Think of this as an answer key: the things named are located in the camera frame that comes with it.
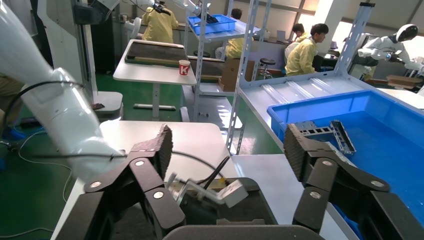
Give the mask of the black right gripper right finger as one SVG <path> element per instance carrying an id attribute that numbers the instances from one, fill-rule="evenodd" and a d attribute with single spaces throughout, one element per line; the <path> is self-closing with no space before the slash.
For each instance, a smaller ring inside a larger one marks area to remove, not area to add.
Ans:
<path id="1" fill-rule="evenodd" d="M 305 137 L 289 124 L 284 154 L 304 190 L 293 224 L 319 233 L 328 204 L 356 223 L 364 240 L 421 240 L 424 228 L 390 185 L 343 161 L 324 142 Z"/>

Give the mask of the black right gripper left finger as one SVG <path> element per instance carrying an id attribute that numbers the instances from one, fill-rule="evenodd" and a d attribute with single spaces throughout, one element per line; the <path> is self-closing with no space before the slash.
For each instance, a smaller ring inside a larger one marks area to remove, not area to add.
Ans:
<path id="1" fill-rule="evenodd" d="M 185 225 L 185 214 L 165 187 L 172 130 L 163 124 L 155 138 L 135 144 L 124 162 L 84 185 L 56 239 L 109 240 L 123 213 L 140 204 L 156 239 Z"/>

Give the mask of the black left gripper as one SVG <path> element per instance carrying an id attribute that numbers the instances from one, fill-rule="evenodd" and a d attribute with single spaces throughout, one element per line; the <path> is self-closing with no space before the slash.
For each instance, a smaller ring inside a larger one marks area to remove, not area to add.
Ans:
<path id="1" fill-rule="evenodd" d="M 227 209 L 224 204 L 217 204 L 207 198 L 198 200 L 192 195 L 185 195 L 181 201 L 186 223 L 216 223 L 223 218 L 223 212 Z"/>

